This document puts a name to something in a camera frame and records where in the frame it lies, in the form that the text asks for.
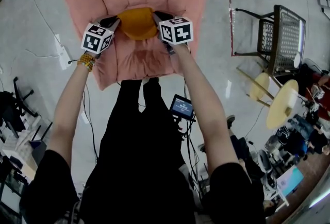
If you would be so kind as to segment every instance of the black t-shirt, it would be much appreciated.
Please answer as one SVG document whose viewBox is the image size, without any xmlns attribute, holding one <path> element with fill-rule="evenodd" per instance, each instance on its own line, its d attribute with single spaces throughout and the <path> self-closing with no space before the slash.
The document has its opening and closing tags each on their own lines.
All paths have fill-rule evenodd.
<svg viewBox="0 0 330 224">
<path fill-rule="evenodd" d="M 80 217 L 89 223 L 195 223 L 189 185 L 178 169 L 127 164 L 122 175 L 97 164 L 87 181 Z M 243 168 L 219 166 L 210 178 L 206 210 L 215 223 L 265 223 L 262 201 L 255 196 Z M 78 201 L 70 168 L 54 151 L 46 151 L 20 207 L 27 223 L 54 223 Z"/>
<path fill-rule="evenodd" d="M 315 130 L 309 137 L 309 141 L 314 145 L 314 151 L 318 154 L 322 153 L 322 148 L 328 144 L 328 140 L 324 134 L 319 134 Z"/>
</svg>

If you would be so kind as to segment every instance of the concrete floor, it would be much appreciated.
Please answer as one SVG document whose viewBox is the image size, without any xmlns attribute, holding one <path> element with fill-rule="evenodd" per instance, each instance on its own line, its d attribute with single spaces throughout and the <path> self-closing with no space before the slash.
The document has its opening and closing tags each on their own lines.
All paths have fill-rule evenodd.
<svg viewBox="0 0 330 224">
<path fill-rule="evenodd" d="M 72 59 L 81 55 L 80 41 L 71 22 L 68 9 L 63 0 L 35 0 L 40 12 L 54 33 L 60 35 L 61 43 L 67 48 Z M 0 78 L 5 90 L 13 91 L 12 80 L 19 77 L 22 92 L 32 88 L 35 94 L 27 101 L 28 105 L 38 111 L 43 119 L 51 121 L 60 94 L 68 81 L 74 67 L 62 71 L 59 60 L 54 57 L 37 58 L 38 56 L 55 56 L 56 48 L 53 33 L 47 27 L 39 13 L 34 0 L 3 0 L 0 3 L 0 66 L 3 74 Z M 295 11 L 307 21 L 307 34 L 304 58 L 310 58 L 322 68 L 329 67 L 330 62 L 330 29 L 329 19 L 322 14 L 317 0 L 232 0 L 232 8 L 242 8 L 259 14 L 269 13 L 273 5 L 282 4 Z M 234 22 L 234 50 L 255 50 L 257 20 L 237 13 Z M 208 0 L 203 25 L 201 28 L 200 49 L 197 63 L 220 97 L 227 115 L 236 115 L 232 127 L 238 138 L 244 137 L 253 126 L 261 105 L 245 96 L 246 81 L 238 75 L 235 67 L 251 67 L 253 60 L 230 56 L 229 1 Z M 184 80 L 181 76 L 168 76 L 160 79 L 162 96 L 170 106 L 173 95 L 183 95 Z M 96 149 L 104 134 L 108 117 L 116 102 L 119 86 L 114 84 L 101 92 L 92 75 L 87 82 L 90 92 L 90 110 L 95 132 Z M 142 91 L 140 103 L 143 104 Z M 267 110 L 264 108 L 248 139 L 255 147 L 263 147 L 272 131 L 266 128 Z M 203 142 L 200 129 L 193 125 L 192 141 L 197 147 Z M 188 162 L 187 147 L 183 143 L 182 153 Z M 204 154 L 198 151 L 201 159 L 199 168 L 206 162 Z M 79 191 L 94 168 L 92 134 L 89 125 L 81 119 L 78 121 L 73 146 L 72 176 Z"/>
</svg>

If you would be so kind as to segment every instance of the yellow bracelet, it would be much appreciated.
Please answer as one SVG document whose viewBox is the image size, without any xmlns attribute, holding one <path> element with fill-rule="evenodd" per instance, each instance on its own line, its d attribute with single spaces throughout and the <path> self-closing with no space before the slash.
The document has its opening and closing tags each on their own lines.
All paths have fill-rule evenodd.
<svg viewBox="0 0 330 224">
<path fill-rule="evenodd" d="M 78 60 L 77 65 L 84 65 L 91 72 L 95 63 L 95 58 L 89 54 L 83 54 Z"/>
</svg>

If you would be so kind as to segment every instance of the black sleeve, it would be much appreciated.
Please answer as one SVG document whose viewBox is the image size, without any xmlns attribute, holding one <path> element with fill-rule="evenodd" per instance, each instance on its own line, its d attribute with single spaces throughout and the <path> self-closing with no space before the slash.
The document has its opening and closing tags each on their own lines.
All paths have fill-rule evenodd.
<svg viewBox="0 0 330 224">
<path fill-rule="evenodd" d="M 262 201 L 237 163 L 214 170 L 205 205 L 214 223 L 266 223 Z"/>
<path fill-rule="evenodd" d="M 36 176 L 22 195 L 21 213 L 28 224 L 54 223 L 78 201 L 64 158 L 47 150 Z"/>
</svg>

